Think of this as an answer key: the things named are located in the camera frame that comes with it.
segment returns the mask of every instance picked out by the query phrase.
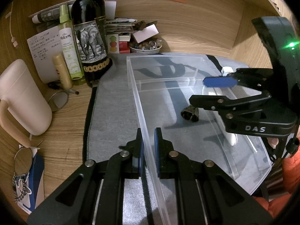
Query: transparent container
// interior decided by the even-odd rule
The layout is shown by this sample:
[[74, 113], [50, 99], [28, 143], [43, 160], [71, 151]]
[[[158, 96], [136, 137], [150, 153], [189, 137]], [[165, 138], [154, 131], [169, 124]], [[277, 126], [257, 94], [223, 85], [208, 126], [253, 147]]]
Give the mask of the transparent container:
[[[145, 144], [158, 208], [164, 224], [177, 224], [174, 180], [160, 180], [155, 164], [154, 130], [189, 159], [213, 160], [245, 191], [252, 194], [271, 170], [261, 138], [228, 137], [217, 112], [199, 109], [199, 122], [184, 120], [180, 112], [191, 95], [236, 96], [229, 88], [206, 88], [203, 79], [219, 71], [206, 56], [140, 55], [127, 57], [128, 84], [132, 88]], [[232, 146], [229, 141], [236, 138]]]

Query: dark glass bottle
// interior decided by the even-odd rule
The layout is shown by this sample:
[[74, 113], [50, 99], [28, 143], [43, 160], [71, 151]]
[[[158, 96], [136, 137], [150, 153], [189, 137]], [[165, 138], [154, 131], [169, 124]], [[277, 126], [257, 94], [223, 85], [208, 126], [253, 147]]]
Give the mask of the dark glass bottle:
[[71, 17], [85, 80], [92, 87], [112, 66], [107, 56], [104, 1], [76, 0]]

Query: elephant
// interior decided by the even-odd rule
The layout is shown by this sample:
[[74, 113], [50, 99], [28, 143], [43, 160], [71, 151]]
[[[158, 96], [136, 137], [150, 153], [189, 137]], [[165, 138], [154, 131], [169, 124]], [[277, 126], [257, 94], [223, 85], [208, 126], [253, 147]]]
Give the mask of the elephant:
[[78, 30], [76, 31], [76, 36], [82, 51], [86, 56], [83, 61], [89, 60], [89, 47], [91, 47], [94, 57], [98, 56], [96, 50], [97, 45], [100, 45], [101, 47], [101, 54], [104, 52], [103, 41], [96, 26], [86, 27], [83, 31]]

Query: round mirror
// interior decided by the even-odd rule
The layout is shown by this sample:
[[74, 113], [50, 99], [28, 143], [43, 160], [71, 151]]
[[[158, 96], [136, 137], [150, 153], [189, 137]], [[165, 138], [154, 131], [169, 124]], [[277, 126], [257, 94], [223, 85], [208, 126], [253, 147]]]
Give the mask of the round mirror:
[[55, 93], [48, 100], [48, 104], [52, 110], [52, 112], [56, 112], [62, 109], [68, 102], [69, 95], [65, 91], [60, 91]]
[[32, 164], [32, 151], [30, 148], [22, 147], [18, 150], [13, 160], [13, 168], [16, 176], [24, 176], [30, 170]]

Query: orange cloth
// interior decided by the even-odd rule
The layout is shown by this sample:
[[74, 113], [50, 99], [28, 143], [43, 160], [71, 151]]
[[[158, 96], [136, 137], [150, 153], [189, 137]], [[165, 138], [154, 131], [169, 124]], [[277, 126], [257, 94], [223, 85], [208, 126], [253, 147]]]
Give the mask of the orange cloth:
[[275, 198], [271, 202], [262, 197], [253, 197], [259, 204], [265, 208], [271, 216], [276, 217], [283, 207], [289, 201], [291, 193], [300, 183], [300, 148], [292, 158], [285, 158], [282, 162], [283, 183], [289, 194]]

